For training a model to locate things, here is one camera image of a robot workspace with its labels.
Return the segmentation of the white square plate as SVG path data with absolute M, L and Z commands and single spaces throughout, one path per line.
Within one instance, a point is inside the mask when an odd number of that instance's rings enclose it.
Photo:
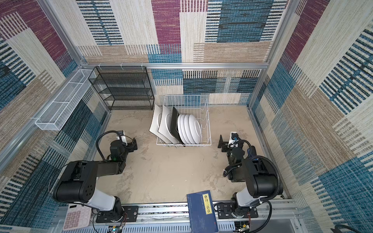
M 165 137 L 161 133 L 158 132 L 159 126 L 160 126 L 161 115 L 162 115 L 162 109 L 158 105 L 155 105 L 154 112 L 153 112 L 153 119 L 152 119 L 152 123 L 151 123 L 149 131 L 155 136 L 157 136 L 161 140 L 161 142 L 166 143 L 166 141 L 164 140 Z
M 172 112 L 166 107 L 162 106 L 162 115 L 158 132 L 163 136 L 167 144 L 179 144 L 179 141 L 171 134 Z

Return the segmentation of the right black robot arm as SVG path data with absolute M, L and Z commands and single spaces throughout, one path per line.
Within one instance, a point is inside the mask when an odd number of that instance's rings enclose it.
M 235 132 L 228 141 L 219 139 L 218 148 L 226 153 L 228 166 L 223 177 L 246 187 L 235 192 L 230 203 L 217 203 L 214 208 L 219 219 L 258 217 L 256 208 L 283 192 L 280 172 L 267 157 L 257 155 L 256 149 Z

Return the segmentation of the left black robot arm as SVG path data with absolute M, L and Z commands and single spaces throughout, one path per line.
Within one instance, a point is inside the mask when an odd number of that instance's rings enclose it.
M 126 167 L 129 153 L 137 150 L 137 141 L 126 136 L 123 131 L 114 131 L 116 139 L 110 144 L 110 154 L 105 157 L 99 142 L 110 131 L 96 139 L 95 146 L 100 161 L 73 161 L 61 168 L 62 175 L 56 184 L 49 184 L 51 197 L 60 203 L 82 205 L 97 211 L 96 223 L 136 222 L 138 206 L 123 206 L 117 196 L 104 193 L 96 187 L 97 179 L 104 176 L 120 175 Z

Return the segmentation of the black mesh shelf rack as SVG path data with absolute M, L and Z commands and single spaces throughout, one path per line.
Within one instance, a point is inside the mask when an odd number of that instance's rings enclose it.
M 154 93 L 142 66 L 96 66 L 88 77 L 110 111 L 153 110 Z

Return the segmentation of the white round plate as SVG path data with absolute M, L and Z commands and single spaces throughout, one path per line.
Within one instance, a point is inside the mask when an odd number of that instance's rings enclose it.
M 194 138 L 191 134 L 191 130 L 190 130 L 190 126 L 189 126 L 189 115 L 185 115 L 184 123 L 185 123 L 186 134 L 187 134 L 191 144 L 195 144 L 195 141 L 194 141 Z
M 178 115 L 178 119 L 177 119 L 177 127 L 178 127 L 178 132 L 179 132 L 179 136 L 181 138 L 181 141 L 184 145 L 187 144 L 187 141 L 185 140 L 184 138 L 184 135 L 183 135 L 183 132 L 182 132 L 182 127 L 181 127 L 181 115 Z
M 202 140 L 201 127 L 194 115 L 189 115 L 189 128 L 195 144 L 200 144 Z
M 185 119 L 185 115 L 181 115 L 181 119 L 180 119 L 180 123 L 181 123 L 181 130 L 182 130 L 182 134 L 183 134 L 183 137 L 186 141 L 185 144 L 191 144 L 187 134 L 186 134 L 186 129 L 185 129 L 185 123 L 184 123 L 184 119 Z

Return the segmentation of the black square plate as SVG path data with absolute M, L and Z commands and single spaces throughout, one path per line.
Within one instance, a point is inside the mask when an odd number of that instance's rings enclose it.
M 178 129 L 178 118 L 179 118 L 179 116 L 180 116 L 179 112 L 177 111 L 177 109 L 175 107 L 173 107 L 170 133 L 178 141 L 177 143 L 174 143 L 174 144 L 185 145 L 185 143 L 182 141 L 182 139 L 180 137 L 180 133 L 179 133 L 179 129 Z

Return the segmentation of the blue book yellow label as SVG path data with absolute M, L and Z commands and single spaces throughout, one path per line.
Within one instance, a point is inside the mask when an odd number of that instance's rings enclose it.
M 218 233 L 218 225 L 210 190 L 187 194 L 192 233 Z

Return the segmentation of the pink calculator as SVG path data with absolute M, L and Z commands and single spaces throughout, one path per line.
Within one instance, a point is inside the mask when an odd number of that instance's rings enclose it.
M 88 227 L 92 215 L 90 207 L 80 204 L 70 204 L 68 206 L 63 231 L 70 231 Z

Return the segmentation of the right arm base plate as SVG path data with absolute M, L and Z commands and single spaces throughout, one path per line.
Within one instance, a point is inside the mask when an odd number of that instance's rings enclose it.
M 258 218 L 256 209 L 240 206 L 236 207 L 231 203 L 215 203 L 214 210 L 218 214 L 219 219 Z

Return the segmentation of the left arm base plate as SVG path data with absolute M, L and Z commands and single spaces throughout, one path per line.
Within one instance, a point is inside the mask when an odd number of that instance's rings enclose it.
M 138 218 L 139 206 L 122 206 L 118 213 L 114 211 L 100 212 L 95 219 L 95 223 L 125 223 L 136 222 Z

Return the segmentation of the aluminium front rail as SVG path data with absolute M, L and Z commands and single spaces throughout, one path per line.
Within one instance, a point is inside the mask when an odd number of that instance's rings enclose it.
M 217 226 L 221 233 L 237 232 L 247 224 L 253 231 L 271 216 L 263 233 L 305 233 L 305 222 L 293 200 L 272 200 L 273 211 L 267 204 L 255 209 L 257 215 L 244 218 L 220 219 L 216 212 Z M 130 213 L 135 222 L 123 223 L 124 233 L 189 233 L 191 231 L 187 203 L 148 203 L 138 204 L 138 210 Z

